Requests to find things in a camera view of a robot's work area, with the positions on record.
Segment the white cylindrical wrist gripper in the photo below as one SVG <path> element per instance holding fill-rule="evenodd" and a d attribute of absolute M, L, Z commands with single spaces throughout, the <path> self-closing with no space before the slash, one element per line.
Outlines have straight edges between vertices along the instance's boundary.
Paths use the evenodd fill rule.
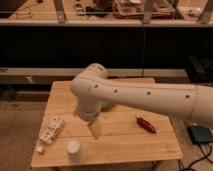
<path fill-rule="evenodd" d="M 100 114 L 101 103 L 99 101 L 78 100 L 75 108 L 76 115 L 88 124 L 88 128 L 95 139 L 101 135 L 101 121 L 96 119 Z"/>

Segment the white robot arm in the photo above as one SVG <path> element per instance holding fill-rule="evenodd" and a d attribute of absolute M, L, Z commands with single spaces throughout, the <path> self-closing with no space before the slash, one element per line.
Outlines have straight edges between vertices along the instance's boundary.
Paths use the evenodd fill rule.
<path fill-rule="evenodd" d="M 94 122 L 102 101 L 129 106 L 213 129 L 213 88 L 192 84 L 118 82 L 107 78 L 98 63 L 82 70 L 71 83 L 76 96 L 76 113 Z"/>

